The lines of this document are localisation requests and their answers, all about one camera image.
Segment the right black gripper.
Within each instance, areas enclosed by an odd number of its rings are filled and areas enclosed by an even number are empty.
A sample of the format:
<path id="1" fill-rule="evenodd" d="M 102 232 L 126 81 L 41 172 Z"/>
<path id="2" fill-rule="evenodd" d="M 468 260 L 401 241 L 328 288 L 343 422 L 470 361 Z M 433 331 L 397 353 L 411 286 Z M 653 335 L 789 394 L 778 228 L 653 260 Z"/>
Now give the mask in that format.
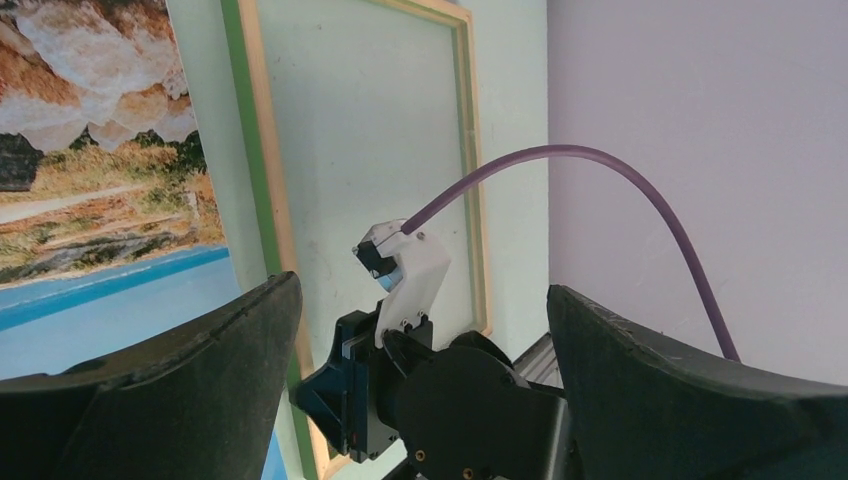
<path id="1" fill-rule="evenodd" d="M 337 453 L 357 463 L 376 459 L 399 438 L 394 408 L 403 375 L 375 346 L 376 323 L 376 312 L 340 318 L 341 364 L 323 365 L 293 390 L 292 403 Z"/>

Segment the landscape photo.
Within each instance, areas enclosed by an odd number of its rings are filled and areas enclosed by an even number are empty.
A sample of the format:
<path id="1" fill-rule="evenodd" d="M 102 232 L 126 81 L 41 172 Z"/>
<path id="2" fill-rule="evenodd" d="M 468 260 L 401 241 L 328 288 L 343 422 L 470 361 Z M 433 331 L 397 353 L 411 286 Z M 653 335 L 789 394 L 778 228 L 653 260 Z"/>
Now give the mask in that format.
<path id="1" fill-rule="evenodd" d="M 247 293 L 163 1 L 1 5 L 1 384 Z"/>

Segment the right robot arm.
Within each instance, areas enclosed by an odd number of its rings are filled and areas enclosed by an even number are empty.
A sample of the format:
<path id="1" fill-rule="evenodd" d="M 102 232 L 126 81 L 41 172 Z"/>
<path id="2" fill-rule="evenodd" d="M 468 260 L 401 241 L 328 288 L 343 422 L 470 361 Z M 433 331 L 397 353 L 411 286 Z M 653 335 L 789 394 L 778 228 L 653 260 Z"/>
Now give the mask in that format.
<path id="1" fill-rule="evenodd" d="M 335 326 L 326 363 L 292 401 L 352 461 L 400 444 L 392 479 L 580 479 L 564 392 L 526 379 L 477 331 L 432 347 L 433 326 L 379 331 L 375 313 Z"/>

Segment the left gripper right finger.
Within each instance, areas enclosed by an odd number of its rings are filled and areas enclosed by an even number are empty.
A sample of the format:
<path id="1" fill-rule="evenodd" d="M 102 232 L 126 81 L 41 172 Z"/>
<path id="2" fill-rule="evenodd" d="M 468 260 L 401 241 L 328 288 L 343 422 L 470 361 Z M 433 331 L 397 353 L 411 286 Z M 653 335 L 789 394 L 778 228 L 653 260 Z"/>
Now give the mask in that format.
<path id="1" fill-rule="evenodd" d="M 549 329 L 590 479 L 843 479 L 847 390 L 727 360 L 553 285 Z"/>

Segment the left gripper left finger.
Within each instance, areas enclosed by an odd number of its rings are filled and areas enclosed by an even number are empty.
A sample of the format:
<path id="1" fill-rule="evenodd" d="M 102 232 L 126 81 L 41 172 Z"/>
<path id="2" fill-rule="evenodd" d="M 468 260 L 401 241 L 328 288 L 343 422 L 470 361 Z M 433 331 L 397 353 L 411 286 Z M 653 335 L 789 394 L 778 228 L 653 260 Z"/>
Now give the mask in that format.
<path id="1" fill-rule="evenodd" d="M 55 375 L 1 384 L 5 479 L 258 479 L 302 313 L 286 272 Z"/>

